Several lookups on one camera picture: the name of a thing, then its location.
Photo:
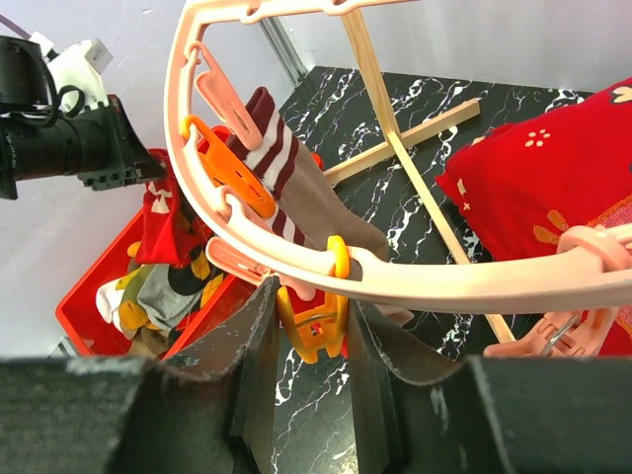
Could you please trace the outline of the yellow orange clip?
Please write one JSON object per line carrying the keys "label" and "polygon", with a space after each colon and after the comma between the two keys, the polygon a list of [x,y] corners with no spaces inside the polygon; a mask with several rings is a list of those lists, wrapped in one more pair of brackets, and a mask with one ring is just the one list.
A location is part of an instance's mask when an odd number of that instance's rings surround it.
{"label": "yellow orange clip", "polygon": [[314,364],[318,352],[328,357],[341,353],[347,331],[349,300],[339,294],[316,289],[311,300],[303,300],[288,285],[276,293],[279,321],[293,348],[304,362]]}

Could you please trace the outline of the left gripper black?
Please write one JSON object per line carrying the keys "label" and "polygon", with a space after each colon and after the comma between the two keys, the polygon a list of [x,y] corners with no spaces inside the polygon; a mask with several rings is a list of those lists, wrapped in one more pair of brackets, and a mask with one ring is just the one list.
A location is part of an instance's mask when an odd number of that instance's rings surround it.
{"label": "left gripper black", "polygon": [[68,116],[47,63],[37,43],[1,38],[2,198],[17,199],[18,182],[32,179],[75,176],[106,191],[164,177],[118,96]]}

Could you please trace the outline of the beige sock maroon striped cuff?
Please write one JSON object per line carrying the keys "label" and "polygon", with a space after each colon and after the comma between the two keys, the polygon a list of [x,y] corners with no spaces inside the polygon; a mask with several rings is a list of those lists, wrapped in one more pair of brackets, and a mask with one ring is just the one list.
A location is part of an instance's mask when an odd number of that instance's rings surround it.
{"label": "beige sock maroon striped cuff", "polygon": [[307,160],[309,168],[322,171],[314,154],[299,141],[279,114],[273,96],[266,87],[259,87],[246,105],[263,141],[249,150],[236,135],[226,144],[253,174],[265,185],[274,198],[280,199],[283,188],[298,168]]}

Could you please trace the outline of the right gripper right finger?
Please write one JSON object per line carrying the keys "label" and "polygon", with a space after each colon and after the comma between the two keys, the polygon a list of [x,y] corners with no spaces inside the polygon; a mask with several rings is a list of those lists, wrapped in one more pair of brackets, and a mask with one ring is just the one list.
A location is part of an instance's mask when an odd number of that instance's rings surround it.
{"label": "right gripper right finger", "polygon": [[348,355],[358,469],[423,473],[431,460],[431,389],[458,363],[397,326],[369,302],[350,302]]}

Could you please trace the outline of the orange clip holding sock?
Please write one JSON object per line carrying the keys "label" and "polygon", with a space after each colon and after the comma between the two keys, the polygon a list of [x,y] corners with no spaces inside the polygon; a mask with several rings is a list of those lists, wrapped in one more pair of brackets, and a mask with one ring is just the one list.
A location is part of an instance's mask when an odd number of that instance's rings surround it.
{"label": "orange clip holding sock", "polygon": [[225,125],[209,127],[201,118],[186,116],[181,135],[188,141],[192,128],[200,135],[197,156],[207,176],[216,187],[229,186],[264,219],[275,214],[276,202],[253,172],[229,149],[230,130]]}

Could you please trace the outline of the black argyle sock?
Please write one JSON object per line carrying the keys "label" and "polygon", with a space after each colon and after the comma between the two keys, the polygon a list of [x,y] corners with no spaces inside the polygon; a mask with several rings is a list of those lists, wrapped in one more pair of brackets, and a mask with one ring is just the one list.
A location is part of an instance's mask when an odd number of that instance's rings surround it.
{"label": "black argyle sock", "polygon": [[207,259],[205,245],[212,232],[184,198],[176,216],[176,229],[183,231],[193,246],[183,261],[169,268],[168,282],[177,295],[184,296],[192,305],[189,312],[195,312],[221,287],[227,273]]}

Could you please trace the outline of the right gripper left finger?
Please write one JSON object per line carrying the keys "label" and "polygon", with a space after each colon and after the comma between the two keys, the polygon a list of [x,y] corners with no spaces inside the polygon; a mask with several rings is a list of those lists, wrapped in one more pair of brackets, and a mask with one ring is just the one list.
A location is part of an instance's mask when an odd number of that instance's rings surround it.
{"label": "right gripper left finger", "polygon": [[278,288],[277,278],[266,278],[236,313],[170,359],[171,472],[270,472]]}

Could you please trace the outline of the pink round clip hanger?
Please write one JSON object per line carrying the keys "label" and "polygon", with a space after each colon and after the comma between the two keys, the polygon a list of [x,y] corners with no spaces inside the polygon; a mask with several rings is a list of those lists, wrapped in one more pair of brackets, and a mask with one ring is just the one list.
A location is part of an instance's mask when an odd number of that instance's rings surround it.
{"label": "pink round clip hanger", "polygon": [[558,254],[504,263],[402,265],[385,237],[353,216],[301,142],[273,116],[258,125],[203,41],[215,23],[254,24],[322,12],[352,24],[365,85],[390,147],[398,126],[359,1],[190,1],[170,52],[164,130],[179,186],[228,248],[241,278],[278,275],[304,300],[317,290],[361,301],[454,313],[535,313],[627,304],[631,228],[574,227]]}

